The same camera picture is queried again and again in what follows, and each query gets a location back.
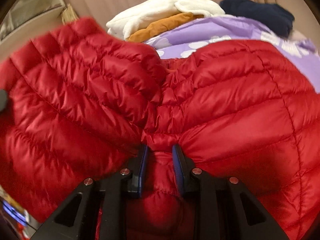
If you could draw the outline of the red quilted down jacket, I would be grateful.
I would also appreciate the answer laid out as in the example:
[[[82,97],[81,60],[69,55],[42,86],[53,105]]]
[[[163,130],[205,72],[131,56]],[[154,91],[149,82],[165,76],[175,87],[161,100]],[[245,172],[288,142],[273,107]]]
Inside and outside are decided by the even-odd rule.
[[[83,18],[1,63],[1,186],[44,222],[86,178],[151,148],[142,197],[127,205],[129,239],[191,239],[179,195],[179,144],[217,177],[237,177],[290,239],[319,215],[319,94],[272,44],[210,43],[163,60]]]

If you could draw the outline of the beige tassel bundle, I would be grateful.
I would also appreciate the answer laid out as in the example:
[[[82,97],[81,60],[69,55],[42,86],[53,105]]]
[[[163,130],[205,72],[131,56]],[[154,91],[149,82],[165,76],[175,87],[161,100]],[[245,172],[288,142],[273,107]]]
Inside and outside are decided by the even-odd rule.
[[[60,14],[63,25],[69,24],[79,19],[71,4],[67,4]]]

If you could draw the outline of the orange folded garment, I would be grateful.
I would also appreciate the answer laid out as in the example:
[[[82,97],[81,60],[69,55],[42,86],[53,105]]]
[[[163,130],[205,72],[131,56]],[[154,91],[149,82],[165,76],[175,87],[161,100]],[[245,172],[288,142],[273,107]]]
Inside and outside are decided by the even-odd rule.
[[[191,12],[180,13],[161,20],[150,23],[146,28],[133,33],[127,41],[142,43],[150,38],[158,36],[164,32],[175,29],[185,23],[204,18],[203,15],[194,15]]]

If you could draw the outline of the purple floral bed sheet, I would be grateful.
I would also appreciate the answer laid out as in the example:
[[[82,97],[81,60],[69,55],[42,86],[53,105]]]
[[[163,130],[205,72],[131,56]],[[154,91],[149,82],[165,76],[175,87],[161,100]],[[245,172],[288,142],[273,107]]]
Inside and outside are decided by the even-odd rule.
[[[319,92],[319,54],[308,39],[277,36],[266,25],[245,17],[215,16],[183,24],[148,39],[161,59],[186,58],[211,43],[226,40],[258,40],[272,44],[311,82]]]

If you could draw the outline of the white fleece garment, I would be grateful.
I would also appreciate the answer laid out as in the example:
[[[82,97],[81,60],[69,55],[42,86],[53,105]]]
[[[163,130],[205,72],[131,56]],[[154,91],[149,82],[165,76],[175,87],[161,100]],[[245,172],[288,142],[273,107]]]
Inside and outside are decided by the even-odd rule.
[[[225,11],[211,0],[147,0],[114,16],[106,23],[107,33],[127,40],[133,33],[146,28],[152,22],[188,12],[204,17],[225,14]]]

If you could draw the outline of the navy blue folded garment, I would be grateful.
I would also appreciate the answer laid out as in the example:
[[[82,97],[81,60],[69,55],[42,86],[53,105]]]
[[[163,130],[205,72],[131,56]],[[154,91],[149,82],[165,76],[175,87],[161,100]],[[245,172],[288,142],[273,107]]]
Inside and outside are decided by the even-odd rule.
[[[256,20],[275,34],[288,38],[295,17],[291,12],[276,3],[257,3],[252,0],[222,0],[220,7],[226,14]]]

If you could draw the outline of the white wall shelf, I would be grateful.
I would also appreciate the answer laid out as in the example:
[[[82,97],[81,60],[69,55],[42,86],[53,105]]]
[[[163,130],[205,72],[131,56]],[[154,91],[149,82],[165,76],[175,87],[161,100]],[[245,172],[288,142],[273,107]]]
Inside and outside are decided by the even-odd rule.
[[[1,20],[1,60],[31,38],[62,24],[64,0],[17,0]]]

